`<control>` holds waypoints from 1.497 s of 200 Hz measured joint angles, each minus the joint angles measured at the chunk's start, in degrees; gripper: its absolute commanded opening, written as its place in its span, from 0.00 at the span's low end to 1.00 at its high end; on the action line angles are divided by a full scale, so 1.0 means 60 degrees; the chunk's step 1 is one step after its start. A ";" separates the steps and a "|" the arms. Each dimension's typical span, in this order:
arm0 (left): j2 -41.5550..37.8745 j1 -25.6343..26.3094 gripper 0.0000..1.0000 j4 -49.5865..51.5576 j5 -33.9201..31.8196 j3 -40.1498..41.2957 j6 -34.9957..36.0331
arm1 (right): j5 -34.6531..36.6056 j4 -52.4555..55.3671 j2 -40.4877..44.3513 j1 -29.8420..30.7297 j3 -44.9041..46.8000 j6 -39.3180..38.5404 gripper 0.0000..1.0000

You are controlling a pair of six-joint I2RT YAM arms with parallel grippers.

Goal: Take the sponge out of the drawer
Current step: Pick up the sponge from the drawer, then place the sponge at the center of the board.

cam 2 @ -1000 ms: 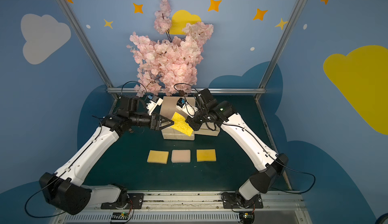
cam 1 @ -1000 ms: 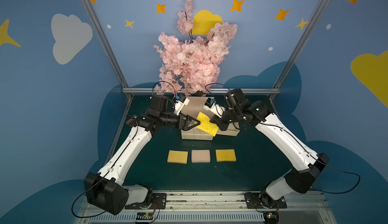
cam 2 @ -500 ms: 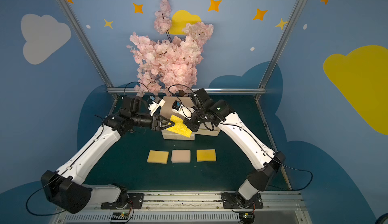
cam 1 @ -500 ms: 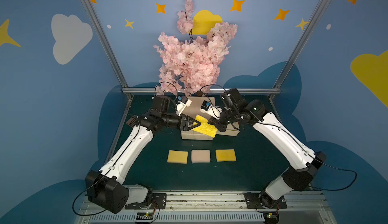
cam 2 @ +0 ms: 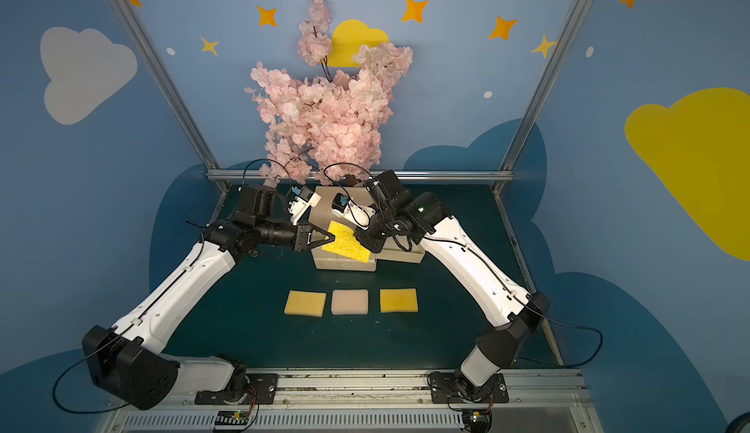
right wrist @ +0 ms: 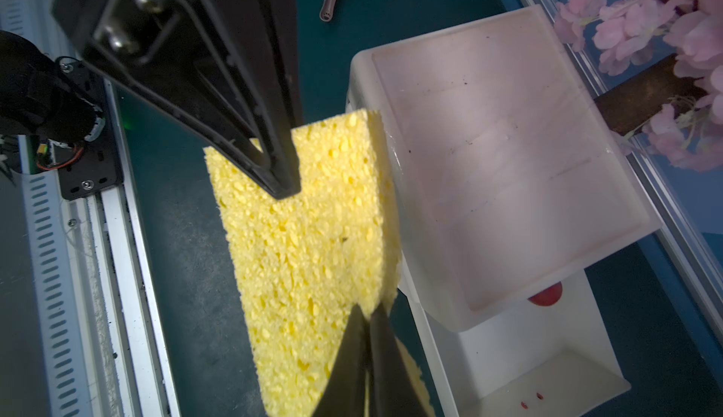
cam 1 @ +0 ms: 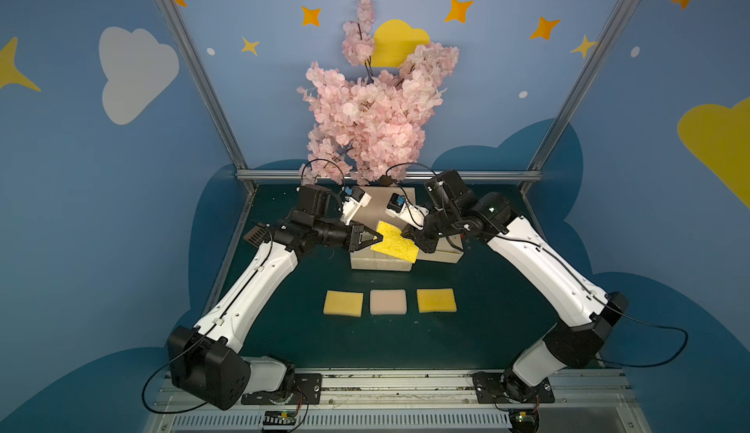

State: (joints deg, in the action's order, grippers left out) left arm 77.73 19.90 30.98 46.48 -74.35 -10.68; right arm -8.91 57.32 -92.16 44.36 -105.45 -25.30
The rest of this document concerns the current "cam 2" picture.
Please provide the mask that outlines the white three-drawer cabinet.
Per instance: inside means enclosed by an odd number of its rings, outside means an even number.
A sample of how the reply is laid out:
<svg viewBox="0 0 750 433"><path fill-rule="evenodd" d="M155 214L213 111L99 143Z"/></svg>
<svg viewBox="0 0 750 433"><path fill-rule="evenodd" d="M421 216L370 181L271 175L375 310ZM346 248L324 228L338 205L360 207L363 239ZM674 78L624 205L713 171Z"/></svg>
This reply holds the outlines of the white three-drawer cabinet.
<svg viewBox="0 0 750 433"><path fill-rule="evenodd" d="M350 227L355 232L357 226L347 223L344 220L337 219L332 214L331 204L333 199L338 193L343 193L343 191L340 188L324 186L316 186L314 191L320 195L320 202L312 209L309 221L327 231L330 222L336 221ZM376 259L372 253L370 260L367 263L361 263L347 257L324 251L322 247L318 247L317 249L312 250L312 258L314 259L314 265L316 265L316 269L318 270L374 272L377 267Z"/></svg>

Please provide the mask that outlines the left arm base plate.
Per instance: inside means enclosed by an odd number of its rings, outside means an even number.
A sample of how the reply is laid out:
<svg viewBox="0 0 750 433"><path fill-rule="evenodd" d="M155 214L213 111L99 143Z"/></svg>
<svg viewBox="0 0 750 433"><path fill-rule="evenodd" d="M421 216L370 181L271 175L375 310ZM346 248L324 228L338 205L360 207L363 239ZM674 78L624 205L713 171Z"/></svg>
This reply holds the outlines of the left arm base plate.
<svg viewBox="0 0 750 433"><path fill-rule="evenodd" d="M221 391L199 391L195 395L195 405L207 406L267 406L273 405L277 394L279 376L277 374L256 374L246 372L230 381Z"/></svg>

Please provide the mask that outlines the bright yellow porous sponge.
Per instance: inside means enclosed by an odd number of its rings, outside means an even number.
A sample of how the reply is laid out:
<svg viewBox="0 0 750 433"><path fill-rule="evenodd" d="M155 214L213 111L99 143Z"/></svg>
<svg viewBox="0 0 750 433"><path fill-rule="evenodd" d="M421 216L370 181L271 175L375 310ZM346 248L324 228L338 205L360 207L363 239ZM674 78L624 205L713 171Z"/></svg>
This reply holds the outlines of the bright yellow porous sponge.
<svg viewBox="0 0 750 433"><path fill-rule="evenodd" d="M371 252L357 241L353 229L336 221L331 221L328 232L334 236L335 240L324 245L322 247L324 251L361 263L367 263L370 260Z"/></svg>

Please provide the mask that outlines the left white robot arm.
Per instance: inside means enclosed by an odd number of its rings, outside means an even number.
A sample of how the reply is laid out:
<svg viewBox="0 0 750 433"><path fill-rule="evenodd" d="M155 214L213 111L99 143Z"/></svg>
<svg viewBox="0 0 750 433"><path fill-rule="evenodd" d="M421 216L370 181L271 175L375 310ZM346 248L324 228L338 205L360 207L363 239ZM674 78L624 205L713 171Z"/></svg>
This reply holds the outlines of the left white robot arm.
<svg viewBox="0 0 750 433"><path fill-rule="evenodd" d="M289 202L286 219L274 218L279 192L243 186L237 207L226 219L200 228L200 240L184 261L136 308L113 326L95 326L82 339L84 364L93 384L146 411L171 395L196 393L240 405L251 387L246 368L225 357L165 357L171 336L208 290L261 245L303 251L335 240L333 234L303 221L320 196L303 186Z"/></svg>

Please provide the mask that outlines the pink sponge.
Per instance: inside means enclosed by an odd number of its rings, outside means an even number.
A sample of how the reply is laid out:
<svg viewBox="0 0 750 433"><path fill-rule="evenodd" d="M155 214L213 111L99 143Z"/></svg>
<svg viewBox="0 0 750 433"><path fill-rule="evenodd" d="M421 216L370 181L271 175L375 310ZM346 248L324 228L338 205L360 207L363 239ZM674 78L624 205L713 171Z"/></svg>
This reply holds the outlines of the pink sponge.
<svg viewBox="0 0 750 433"><path fill-rule="evenodd" d="M368 290L334 290L331 313L334 316L367 315L369 311Z"/></svg>

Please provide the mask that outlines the pale yellow foam sponge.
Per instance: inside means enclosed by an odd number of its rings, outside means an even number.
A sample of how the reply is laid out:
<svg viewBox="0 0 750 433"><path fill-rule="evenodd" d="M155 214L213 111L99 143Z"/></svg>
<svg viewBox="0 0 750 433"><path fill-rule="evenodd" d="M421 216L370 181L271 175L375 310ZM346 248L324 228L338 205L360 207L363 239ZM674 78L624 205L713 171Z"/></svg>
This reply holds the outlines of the pale yellow foam sponge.
<svg viewBox="0 0 750 433"><path fill-rule="evenodd" d="M321 318L324 314L327 294L325 292L300 292L291 290L284 307L284 314Z"/></svg>

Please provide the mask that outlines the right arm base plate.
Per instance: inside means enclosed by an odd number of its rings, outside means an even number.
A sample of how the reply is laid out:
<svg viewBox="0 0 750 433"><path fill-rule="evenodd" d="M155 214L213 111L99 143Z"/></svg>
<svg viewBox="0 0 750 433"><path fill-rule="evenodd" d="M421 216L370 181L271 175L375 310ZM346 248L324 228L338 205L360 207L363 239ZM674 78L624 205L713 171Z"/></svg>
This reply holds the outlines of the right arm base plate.
<svg viewBox="0 0 750 433"><path fill-rule="evenodd" d="M463 374L430 372L427 384L434 404L507 404L508 387L502 374L494 374L481 386L474 386Z"/></svg>

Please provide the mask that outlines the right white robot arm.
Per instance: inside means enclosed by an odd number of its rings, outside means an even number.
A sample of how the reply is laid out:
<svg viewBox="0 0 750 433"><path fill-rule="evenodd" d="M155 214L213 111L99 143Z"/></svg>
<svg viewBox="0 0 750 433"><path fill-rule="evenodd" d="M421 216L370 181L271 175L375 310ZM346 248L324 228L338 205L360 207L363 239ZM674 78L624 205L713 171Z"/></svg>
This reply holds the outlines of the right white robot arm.
<svg viewBox="0 0 750 433"><path fill-rule="evenodd" d="M357 242L373 253L387 240L404 251L421 245L462 284L490 322L451 380L431 381L447 403L486 401L500 372L513 366L525 341L550 319L548 297L529 292L503 273L434 194L413 196L392 170L369 177L363 187L373 200L370 206L357 204L347 190L331 202L333 214L355 227Z"/></svg>

